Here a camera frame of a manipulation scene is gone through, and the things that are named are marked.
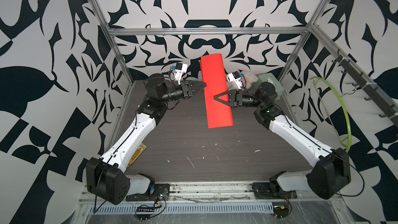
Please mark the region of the small black connector box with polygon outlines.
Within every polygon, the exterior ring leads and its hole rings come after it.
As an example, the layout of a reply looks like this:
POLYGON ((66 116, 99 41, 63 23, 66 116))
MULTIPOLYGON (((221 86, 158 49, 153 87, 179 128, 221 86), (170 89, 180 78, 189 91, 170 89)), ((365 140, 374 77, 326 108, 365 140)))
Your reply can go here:
POLYGON ((290 208, 283 205, 277 205, 273 207, 274 217, 276 219, 284 219, 290 215, 290 208))

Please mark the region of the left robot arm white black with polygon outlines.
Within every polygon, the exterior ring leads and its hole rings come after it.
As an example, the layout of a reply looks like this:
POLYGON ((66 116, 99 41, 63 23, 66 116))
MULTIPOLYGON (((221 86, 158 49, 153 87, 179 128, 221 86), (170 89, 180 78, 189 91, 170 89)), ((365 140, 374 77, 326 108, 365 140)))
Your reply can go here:
POLYGON ((147 93, 128 129, 100 158, 91 158, 86 164, 88 192, 114 205, 126 196, 153 195, 154 178, 145 174, 127 177, 129 162, 146 136, 160 123, 169 102, 189 99, 205 87, 204 82, 183 80, 175 89, 170 89, 164 76, 151 75, 145 82, 147 93))

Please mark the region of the black hook rail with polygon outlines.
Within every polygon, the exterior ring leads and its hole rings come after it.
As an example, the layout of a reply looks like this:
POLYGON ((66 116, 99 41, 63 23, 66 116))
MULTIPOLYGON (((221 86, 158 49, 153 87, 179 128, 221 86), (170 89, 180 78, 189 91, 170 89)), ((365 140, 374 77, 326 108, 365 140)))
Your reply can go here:
POLYGON ((337 50, 337 58, 333 63, 338 63, 344 69, 342 74, 348 74, 354 80, 354 86, 359 86, 367 97, 366 101, 373 101, 382 111, 380 118, 388 118, 396 127, 398 126, 398 105, 397 103, 366 74, 353 58, 347 56, 340 49, 337 50))

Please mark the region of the green tissue box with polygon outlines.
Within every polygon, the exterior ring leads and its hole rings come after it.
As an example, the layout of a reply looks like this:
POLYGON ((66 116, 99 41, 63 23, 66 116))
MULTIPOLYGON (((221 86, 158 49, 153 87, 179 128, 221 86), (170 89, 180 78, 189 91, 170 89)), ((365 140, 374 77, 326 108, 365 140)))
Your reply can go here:
POLYGON ((275 87, 277 94, 276 100, 281 99, 284 93, 283 85, 278 81, 278 79, 272 73, 265 73, 258 75, 258 81, 254 83, 255 87, 258 88, 263 82, 271 83, 275 87))

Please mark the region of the aluminium frame crossbar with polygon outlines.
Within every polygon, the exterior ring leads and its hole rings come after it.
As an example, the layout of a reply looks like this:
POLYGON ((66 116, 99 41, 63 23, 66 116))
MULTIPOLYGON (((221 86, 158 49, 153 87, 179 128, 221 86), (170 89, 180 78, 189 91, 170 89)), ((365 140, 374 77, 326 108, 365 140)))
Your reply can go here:
POLYGON ((262 27, 262 28, 109 28, 111 36, 130 35, 224 35, 224 34, 305 34, 306 27, 262 27))

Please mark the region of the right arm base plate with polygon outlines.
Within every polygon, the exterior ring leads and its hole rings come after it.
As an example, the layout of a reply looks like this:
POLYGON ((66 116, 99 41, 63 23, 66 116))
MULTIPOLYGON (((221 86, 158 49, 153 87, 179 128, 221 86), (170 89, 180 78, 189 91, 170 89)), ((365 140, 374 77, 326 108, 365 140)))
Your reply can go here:
POLYGON ((295 191, 283 191, 275 182, 270 183, 253 183, 252 190, 256 199, 297 199, 295 191))

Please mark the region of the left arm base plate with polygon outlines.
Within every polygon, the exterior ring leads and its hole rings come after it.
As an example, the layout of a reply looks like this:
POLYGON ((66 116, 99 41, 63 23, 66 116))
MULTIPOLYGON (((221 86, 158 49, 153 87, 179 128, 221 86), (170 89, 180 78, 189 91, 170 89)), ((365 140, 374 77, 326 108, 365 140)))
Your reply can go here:
POLYGON ((135 194, 126 196, 127 202, 154 201, 158 196, 164 196, 166 199, 170 195, 170 184, 154 184, 145 194, 135 194))

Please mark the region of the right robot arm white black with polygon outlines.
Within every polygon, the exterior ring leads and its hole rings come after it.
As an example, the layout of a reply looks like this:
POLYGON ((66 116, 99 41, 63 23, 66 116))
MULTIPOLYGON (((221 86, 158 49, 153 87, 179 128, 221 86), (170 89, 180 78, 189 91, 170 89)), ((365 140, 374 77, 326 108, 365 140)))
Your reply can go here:
POLYGON ((268 82, 263 82, 253 95, 230 90, 214 96, 231 108, 254 107, 257 122, 284 139, 312 166, 309 171, 274 175, 267 194, 277 197, 291 191, 312 191, 322 199, 330 199, 351 182, 348 153, 333 149, 302 130, 274 103, 276 98, 275 86, 268 82))

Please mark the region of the white plush teddy bear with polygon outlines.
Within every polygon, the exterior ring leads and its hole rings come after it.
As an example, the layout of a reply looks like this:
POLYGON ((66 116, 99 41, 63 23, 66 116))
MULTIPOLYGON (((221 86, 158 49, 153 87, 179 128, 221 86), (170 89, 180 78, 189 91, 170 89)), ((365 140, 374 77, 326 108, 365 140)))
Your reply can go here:
POLYGON ((243 75, 243 86, 246 89, 250 89, 258 81, 258 76, 251 71, 243 70, 241 74, 243 75))

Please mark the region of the yellow snack packet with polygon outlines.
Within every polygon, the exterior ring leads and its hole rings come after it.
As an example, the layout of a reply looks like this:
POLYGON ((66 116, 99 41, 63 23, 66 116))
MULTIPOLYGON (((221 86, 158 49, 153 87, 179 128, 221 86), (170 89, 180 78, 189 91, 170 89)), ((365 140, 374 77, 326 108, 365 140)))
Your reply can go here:
POLYGON ((128 167, 133 164, 133 162, 142 154, 142 152, 147 148, 145 144, 140 144, 138 149, 135 151, 135 153, 132 155, 130 161, 128 162, 128 167))

